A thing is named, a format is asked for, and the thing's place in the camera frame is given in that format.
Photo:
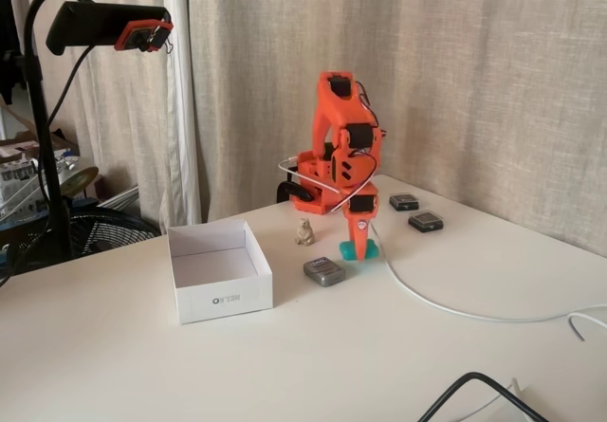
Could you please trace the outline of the orange gripper black servo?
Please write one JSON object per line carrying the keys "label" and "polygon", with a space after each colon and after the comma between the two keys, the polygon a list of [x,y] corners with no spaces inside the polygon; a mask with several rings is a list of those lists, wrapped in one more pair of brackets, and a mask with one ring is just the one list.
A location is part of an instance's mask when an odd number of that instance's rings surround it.
{"label": "orange gripper black servo", "polygon": [[377,215],[378,203],[378,189],[373,182],[368,182],[349,194],[341,206],[344,217],[348,219],[348,260],[363,261],[374,257],[374,241],[368,233],[370,221]]}

